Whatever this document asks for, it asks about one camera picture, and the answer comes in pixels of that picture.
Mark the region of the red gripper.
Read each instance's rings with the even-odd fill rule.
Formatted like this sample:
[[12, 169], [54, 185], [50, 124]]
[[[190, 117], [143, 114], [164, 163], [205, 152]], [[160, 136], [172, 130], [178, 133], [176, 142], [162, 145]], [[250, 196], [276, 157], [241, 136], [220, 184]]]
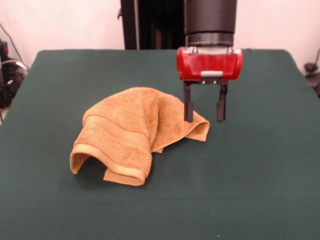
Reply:
[[[199, 82], [204, 78], [218, 78], [222, 81], [236, 80], [243, 66], [243, 51], [232, 47], [180, 47], [176, 53], [176, 69], [184, 82]], [[194, 107], [191, 101], [191, 84], [183, 84], [184, 120], [192, 123]], [[216, 118], [219, 123], [226, 118], [228, 84], [221, 84], [216, 104]]]

